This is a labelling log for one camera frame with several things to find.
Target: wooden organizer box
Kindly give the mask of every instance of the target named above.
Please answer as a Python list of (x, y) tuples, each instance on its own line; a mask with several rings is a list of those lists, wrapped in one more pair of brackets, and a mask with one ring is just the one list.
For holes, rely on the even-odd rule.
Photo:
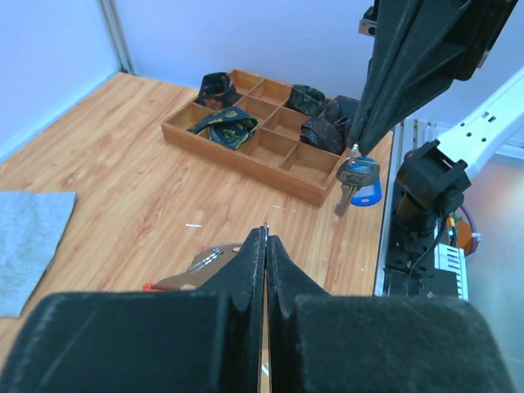
[(228, 74), (241, 96), (234, 105), (260, 120), (253, 136), (234, 151), (209, 140), (209, 129), (189, 132), (212, 113), (195, 98), (162, 123), (165, 141), (321, 206), (349, 151), (337, 156), (300, 142), (300, 127), (309, 117), (286, 107), (290, 85), (242, 70)]

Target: gray cloth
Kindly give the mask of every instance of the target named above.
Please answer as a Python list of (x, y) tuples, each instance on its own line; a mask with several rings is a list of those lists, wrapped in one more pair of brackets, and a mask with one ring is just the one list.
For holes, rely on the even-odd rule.
[(0, 317), (20, 317), (75, 202), (76, 192), (0, 192)]

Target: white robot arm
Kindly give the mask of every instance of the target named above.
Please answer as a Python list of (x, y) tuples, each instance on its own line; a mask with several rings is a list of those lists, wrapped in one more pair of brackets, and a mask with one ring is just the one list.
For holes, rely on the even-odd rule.
[(473, 180), (516, 132), (524, 129), (524, 67), (473, 113), (441, 134), (438, 149), (452, 161), (464, 160)]

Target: white backdrop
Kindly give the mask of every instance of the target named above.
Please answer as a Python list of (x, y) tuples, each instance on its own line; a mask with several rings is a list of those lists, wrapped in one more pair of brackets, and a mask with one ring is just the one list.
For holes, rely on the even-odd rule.
[(0, 161), (116, 72), (96, 0), (0, 5)]
[[(140, 75), (198, 87), (214, 70), (242, 68), (326, 94), (360, 97), (373, 39), (358, 34), (368, 1), (116, 0)], [(413, 117), (458, 123), (524, 66), (524, 2), (473, 79)]]

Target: wooden table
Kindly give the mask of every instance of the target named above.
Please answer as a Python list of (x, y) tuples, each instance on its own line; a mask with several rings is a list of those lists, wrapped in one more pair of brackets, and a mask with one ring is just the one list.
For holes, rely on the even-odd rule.
[[(383, 205), (337, 218), (164, 142), (160, 122), (190, 88), (117, 74), (0, 165), (0, 190), (76, 191), (56, 253), (20, 319), (0, 319), (0, 367), (28, 313), (56, 291), (140, 290), (198, 252), (267, 221), (292, 259), (337, 295), (371, 295)], [(386, 189), (391, 136), (370, 155)], [(199, 224), (200, 228), (187, 224)]]

